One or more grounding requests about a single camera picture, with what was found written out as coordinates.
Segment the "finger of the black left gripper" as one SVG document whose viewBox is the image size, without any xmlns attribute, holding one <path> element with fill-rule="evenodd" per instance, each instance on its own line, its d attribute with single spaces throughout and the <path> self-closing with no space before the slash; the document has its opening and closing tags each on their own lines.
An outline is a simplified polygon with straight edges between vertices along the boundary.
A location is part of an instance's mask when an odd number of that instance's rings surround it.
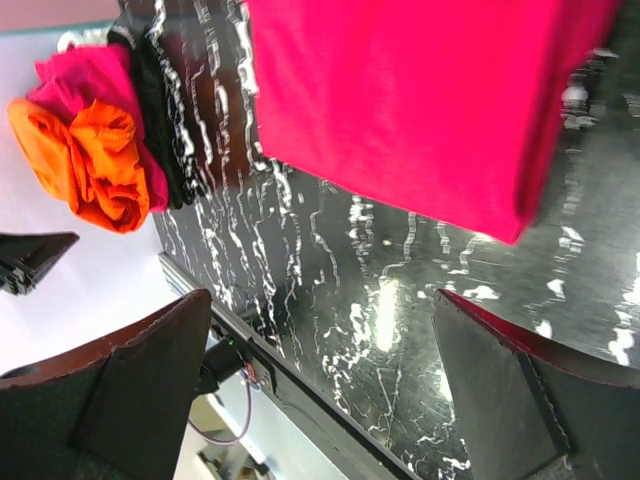
<svg viewBox="0 0 640 480">
<path fill-rule="evenodd" d="M 28 295 L 80 237 L 73 232 L 1 234 L 1 290 Z"/>
</svg>

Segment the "red t shirt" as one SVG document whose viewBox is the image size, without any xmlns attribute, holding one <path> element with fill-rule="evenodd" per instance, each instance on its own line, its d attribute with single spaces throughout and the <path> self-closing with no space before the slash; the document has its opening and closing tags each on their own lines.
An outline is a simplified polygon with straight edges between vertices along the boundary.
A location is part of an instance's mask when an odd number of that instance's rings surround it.
<svg viewBox="0 0 640 480">
<path fill-rule="evenodd" d="M 617 1 L 252 1 L 264 151 L 515 243 Z"/>
</svg>

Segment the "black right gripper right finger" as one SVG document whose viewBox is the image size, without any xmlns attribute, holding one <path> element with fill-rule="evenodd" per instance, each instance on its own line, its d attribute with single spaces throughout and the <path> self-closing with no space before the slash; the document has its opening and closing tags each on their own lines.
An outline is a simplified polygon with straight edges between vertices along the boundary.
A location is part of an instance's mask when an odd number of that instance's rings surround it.
<svg viewBox="0 0 640 480">
<path fill-rule="evenodd" d="M 433 327 L 476 479 L 636 479 L 639 371 L 450 292 Z"/>
</svg>

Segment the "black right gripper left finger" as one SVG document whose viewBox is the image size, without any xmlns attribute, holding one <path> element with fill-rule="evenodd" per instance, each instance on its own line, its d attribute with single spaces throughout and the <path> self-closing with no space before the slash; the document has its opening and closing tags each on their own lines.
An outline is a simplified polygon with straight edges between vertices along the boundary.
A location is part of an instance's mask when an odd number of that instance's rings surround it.
<svg viewBox="0 0 640 480">
<path fill-rule="evenodd" d="M 4 479 L 170 479 L 196 393 L 211 295 L 1 377 Z"/>
</svg>

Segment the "orange t shirt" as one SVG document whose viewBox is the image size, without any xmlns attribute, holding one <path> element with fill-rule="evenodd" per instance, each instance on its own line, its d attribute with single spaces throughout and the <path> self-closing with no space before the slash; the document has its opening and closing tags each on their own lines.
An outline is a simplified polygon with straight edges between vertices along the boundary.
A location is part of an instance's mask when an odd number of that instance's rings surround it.
<svg viewBox="0 0 640 480">
<path fill-rule="evenodd" d="M 98 100 L 69 124 L 26 99 L 12 100 L 7 112 L 27 163 L 49 195 L 108 231 L 140 228 L 150 195 L 130 114 Z"/>
</svg>

